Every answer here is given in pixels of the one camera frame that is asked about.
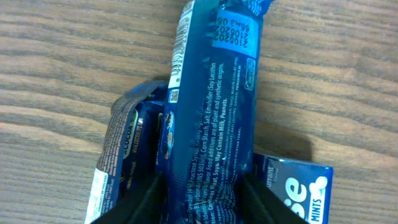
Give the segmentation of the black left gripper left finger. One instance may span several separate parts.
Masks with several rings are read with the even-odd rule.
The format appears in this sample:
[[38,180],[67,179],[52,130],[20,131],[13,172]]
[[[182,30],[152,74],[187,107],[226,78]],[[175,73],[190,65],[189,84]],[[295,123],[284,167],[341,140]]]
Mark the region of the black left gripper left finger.
[[129,191],[110,211],[94,224],[160,223],[161,210],[167,200],[167,186],[163,173],[150,176]]

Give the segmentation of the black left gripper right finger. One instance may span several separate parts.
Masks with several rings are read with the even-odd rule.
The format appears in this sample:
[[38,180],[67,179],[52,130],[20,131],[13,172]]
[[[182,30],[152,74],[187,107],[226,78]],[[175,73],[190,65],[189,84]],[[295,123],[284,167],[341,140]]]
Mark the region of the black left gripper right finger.
[[238,182],[238,213],[244,223],[307,224],[254,175]]

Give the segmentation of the dark blue chocolate bar wrapper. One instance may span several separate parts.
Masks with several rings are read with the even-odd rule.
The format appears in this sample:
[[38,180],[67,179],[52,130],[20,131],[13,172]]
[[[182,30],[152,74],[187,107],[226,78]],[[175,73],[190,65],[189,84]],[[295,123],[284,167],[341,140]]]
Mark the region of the dark blue chocolate bar wrapper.
[[145,82],[112,105],[91,185],[86,224],[110,211],[154,173],[166,93],[165,82]]

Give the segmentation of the blue Eclipse mints box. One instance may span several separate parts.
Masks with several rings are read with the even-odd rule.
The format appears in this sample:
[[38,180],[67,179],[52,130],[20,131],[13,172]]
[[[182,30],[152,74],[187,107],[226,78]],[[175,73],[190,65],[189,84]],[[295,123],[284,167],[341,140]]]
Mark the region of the blue Eclipse mints box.
[[307,223],[328,223],[332,167],[255,153],[253,171],[279,200]]

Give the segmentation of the blue Oreo cookie pack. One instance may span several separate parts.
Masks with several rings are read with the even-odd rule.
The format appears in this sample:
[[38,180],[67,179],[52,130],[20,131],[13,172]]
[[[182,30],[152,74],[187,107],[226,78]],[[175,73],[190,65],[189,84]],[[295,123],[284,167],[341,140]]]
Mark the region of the blue Oreo cookie pack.
[[238,185],[252,169],[258,65],[270,0],[184,5],[172,54],[156,169],[162,223],[239,223]]

